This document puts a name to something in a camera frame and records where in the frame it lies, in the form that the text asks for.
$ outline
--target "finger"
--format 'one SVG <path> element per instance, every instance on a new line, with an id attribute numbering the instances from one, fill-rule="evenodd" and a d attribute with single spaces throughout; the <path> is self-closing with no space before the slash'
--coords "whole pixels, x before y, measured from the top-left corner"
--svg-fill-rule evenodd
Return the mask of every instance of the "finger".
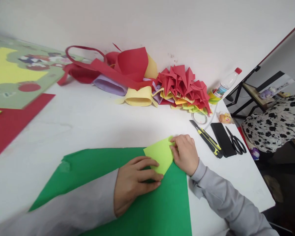
<path id="1" fill-rule="evenodd" d="M 171 140 L 170 140 L 170 142 L 171 143 L 175 142 L 177 138 L 178 138 L 178 136 L 172 137 Z"/>
<path id="2" fill-rule="evenodd" d="M 140 170 L 137 172 L 137 178 L 139 182 L 146 181 L 148 179 L 153 179 L 155 181 L 160 181 L 164 178 L 162 174 L 158 174 L 155 170 Z"/>
<path id="3" fill-rule="evenodd" d="M 184 142 L 185 142 L 185 137 L 184 137 L 184 135 L 178 135 L 178 136 L 176 136 L 176 137 L 173 137 L 170 141 L 171 142 L 176 142 L 176 144 L 175 145 L 177 145 L 177 146 L 179 146 L 179 145 L 182 145 Z"/>
<path id="4" fill-rule="evenodd" d="M 156 160 L 153 160 L 153 159 L 143 159 L 139 161 L 138 163 L 136 163 L 134 166 L 136 170 L 142 170 L 143 168 L 147 166 L 159 166 L 159 164 Z"/>
<path id="5" fill-rule="evenodd" d="M 190 137 L 189 134 L 186 134 L 186 135 L 185 135 L 185 138 L 188 140 L 188 142 L 191 142 L 191 137 Z"/>
<path id="6" fill-rule="evenodd" d="M 133 158 L 132 160 L 130 160 L 127 165 L 134 165 L 142 160 L 145 160 L 145 159 L 151 159 L 150 157 L 147 157 L 147 156 L 138 156 L 136 158 Z"/>
<path id="7" fill-rule="evenodd" d="M 143 195 L 146 194 L 148 192 L 151 192 L 155 189 L 157 189 L 159 186 L 161 185 L 160 181 L 154 182 L 154 183 L 139 183 L 138 187 L 137 187 L 137 194 L 139 195 Z"/>
<path id="8" fill-rule="evenodd" d="M 170 149 L 173 152 L 174 160 L 177 161 L 179 159 L 179 153 L 177 151 L 177 148 L 175 148 L 174 146 L 170 146 Z"/>

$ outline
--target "cartoon illustration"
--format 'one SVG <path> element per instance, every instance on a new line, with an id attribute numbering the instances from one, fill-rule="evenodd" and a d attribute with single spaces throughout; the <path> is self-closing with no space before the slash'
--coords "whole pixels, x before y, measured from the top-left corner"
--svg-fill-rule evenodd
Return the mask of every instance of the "cartoon illustration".
<path id="1" fill-rule="evenodd" d="M 49 69 L 48 62 L 59 61 L 62 64 L 54 63 L 50 66 L 57 66 L 61 68 L 63 68 L 66 64 L 71 63 L 67 55 L 62 55 L 59 52 L 49 52 L 48 56 L 27 54 L 27 55 L 21 56 L 20 58 L 18 58 L 18 60 L 20 60 L 23 63 L 29 64 L 26 66 L 27 69 L 36 70 L 36 71 Z"/>
<path id="2" fill-rule="evenodd" d="M 41 86 L 35 81 L 25 81 L 19 83 L 18 90 L 22 92 L 33 92 L 41 89 Z"/>
<path id="3" fill-rule="evenodd" d="M 50 67 L 49 65 L 44 65 L 40 63 L 32 63 L 26 66 L 27 69 L 41 71 L 41 70 L 48 70 Z"/>
<path id="4" fill-rule="evenodd" d="M 64 52 L 0 37 L 0 108 L 23 109 L 59 80 L 70 63 Z"/>
<path id="5" fill-rule="evenodd" d="M 52 64 L 52 65 L 50 65 L 50 66 L 56 66 L 56 67 L 64 68 L 66 65 L 64 65 L 64 64 L 59 64 L 59 63 L 54 63 L 54 64 Z"/>

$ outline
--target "white table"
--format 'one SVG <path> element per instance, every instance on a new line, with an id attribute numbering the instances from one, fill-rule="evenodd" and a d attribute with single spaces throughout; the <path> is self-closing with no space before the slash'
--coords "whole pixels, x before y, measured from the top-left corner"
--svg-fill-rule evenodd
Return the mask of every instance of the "white table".
<path id="1" fill-rule="evenodd" d="M 260 211 L 275 205 L 251 155 L 216 158 L 185 110 L 116 105 L 118 96 L 76 81 L 64 87 L 55 84 L 46 93 L 56 96 L 0 155 L 0 221 L 27 211 L 67 154 L 85 148 L 146 147 L 177 134 L 194 138 L 203 163 Z M 220 110 L 227 111 L 223 101 Z M 228 127 L 243 142 L 236 126 Z M 207 132 L 214 137 L 211 127 Z M 227 228 L 204 198 L 199 200 L 190 188 L 188 194 L 193 235 L 213 235 Z"/>

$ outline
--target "yellow box cutter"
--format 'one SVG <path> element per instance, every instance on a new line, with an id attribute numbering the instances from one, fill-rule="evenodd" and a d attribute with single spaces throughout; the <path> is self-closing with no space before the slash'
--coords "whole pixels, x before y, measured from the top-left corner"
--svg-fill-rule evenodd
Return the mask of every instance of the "yellow box cutter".
<path id="1" fill-rule="evenodd" d="M 213 138 L 211 138 L 211 136 L 208 135 L 208 133 L 205 132 L 204 129 L 199 128 L 199 126 L 193 120 L 189 120 L 189 121 L 197 129 L 197 132 L 199 133 L 201 138 L 205 141 L 205 143 L 209 146 L 209 148 L 214 153 L 214 155 L 216 155 L 216 157 L 218 157 L 218 158 L 222 158 L 223 157 L 223 151 L 220 148 L 220 146 L 215 142 L 215 140 Z"/>

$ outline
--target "black case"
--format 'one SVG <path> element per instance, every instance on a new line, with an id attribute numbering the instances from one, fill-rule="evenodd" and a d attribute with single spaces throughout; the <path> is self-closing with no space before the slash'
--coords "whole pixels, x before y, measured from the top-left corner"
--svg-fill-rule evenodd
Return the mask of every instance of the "black case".
<path id="1" fill-rule="evenodd" d="M 222 123 L 212 123 L 212 130 L 215 134 L 217 142 L 219 143 L 225 157 L 234 156 L 237 154 L 233 148 L 232 142 L 227 135 L 225 128 Z"/>

